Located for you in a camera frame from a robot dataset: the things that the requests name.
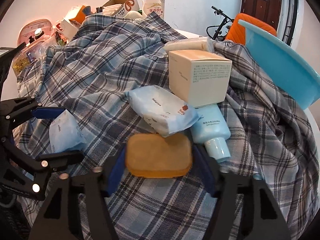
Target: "blue wipes package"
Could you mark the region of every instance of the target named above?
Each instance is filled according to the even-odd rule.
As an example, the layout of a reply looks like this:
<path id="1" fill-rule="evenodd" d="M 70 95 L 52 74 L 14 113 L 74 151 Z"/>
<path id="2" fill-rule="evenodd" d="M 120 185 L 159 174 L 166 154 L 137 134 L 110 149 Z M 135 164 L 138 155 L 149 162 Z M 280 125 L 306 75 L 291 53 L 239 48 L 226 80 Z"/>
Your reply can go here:
<path id="1" fill-rule="evenodd" d="M 65 110 L 49 127 L 52 153 L 81 150 L 87 143 L 74 116 Z"/>
<path id="2" fill-rule="evenodd" d="M 163 137 L 191 127 L 199 116 L 186 102 L 159 86 L 126 92 L 132 109 Z"/>

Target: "open cardboard box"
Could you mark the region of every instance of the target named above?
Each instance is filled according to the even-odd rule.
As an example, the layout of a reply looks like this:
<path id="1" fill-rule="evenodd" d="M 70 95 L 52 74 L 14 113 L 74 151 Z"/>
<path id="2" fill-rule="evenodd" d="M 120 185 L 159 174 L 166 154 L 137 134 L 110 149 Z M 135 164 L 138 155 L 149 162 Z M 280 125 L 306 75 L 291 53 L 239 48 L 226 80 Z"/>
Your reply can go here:
<path id="1" fill-rule="evenodd" d="M 140 7 L 137 0 L 109 0 L 103 6 L 122 4 L 120 8 L 113 14 L 113 16 L 123 18 L 130 11 L 139 11 Z"/>

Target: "blue plastic basin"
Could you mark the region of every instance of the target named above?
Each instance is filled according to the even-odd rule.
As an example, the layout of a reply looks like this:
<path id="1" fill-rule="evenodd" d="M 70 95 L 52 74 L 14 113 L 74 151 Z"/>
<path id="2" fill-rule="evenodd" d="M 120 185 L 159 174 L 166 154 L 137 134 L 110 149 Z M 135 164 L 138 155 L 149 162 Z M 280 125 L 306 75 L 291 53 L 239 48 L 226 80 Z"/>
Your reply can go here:
<path id="1" fill-rule="evenodd" d="M 252 57 L 278 87 L 302 109 L 319 99 L 320 77 L 299 54 L 265 30 L 243 20 L 238 23 L 245 27 L 245 45 Z"/>

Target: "brown door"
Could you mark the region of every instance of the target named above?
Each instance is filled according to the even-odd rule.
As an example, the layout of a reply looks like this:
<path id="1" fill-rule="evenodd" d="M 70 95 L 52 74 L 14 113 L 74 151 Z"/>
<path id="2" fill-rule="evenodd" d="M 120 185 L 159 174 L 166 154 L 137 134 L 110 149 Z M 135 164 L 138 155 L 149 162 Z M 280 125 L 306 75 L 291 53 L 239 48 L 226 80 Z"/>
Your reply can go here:
<path id="1" fill-rule="evenodd" d="M 242 0 L 241 12 L 278 28 L 282 0 Z"/>

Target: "wrapped package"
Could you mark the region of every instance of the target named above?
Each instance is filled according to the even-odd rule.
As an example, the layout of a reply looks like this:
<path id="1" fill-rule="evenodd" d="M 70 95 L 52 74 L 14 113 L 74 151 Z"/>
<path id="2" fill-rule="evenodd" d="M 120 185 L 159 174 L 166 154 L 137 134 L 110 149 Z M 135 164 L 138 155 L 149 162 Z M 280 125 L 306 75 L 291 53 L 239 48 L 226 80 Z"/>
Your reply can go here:
<path id="1" fill-rule="evenodd" d="M 87 142 L 76 119 L 68 110 L 50 124 L 49 139 L 53 153 L 81 150 Z"/>
<path id="2" fill-rule="evenodd" d="M 112 16 L 112 15 L 114 15 L 114 13 L 115 13 L 121 6 L 122 6 L 122 4 L 114 4 L 114 5 L 106 6 L 106 7 L 102 10 L 102 15 Z"/>
<path id="3" fill-rule="evenodd" d="M 145 86 L 126 93 L 130 106 L 163 137 L 191 127 L 199 116 L 186 102 L 159 86 Z"/>
<path id="4" fill-rule="evenodd" d="M 205 50 L 207 52 L 214 53 L 213 43 L 209 37 L 169 41 L 164 45 L 163 48 L 167 54 L 169 54 L 169 51 L 186 49 Z"/>

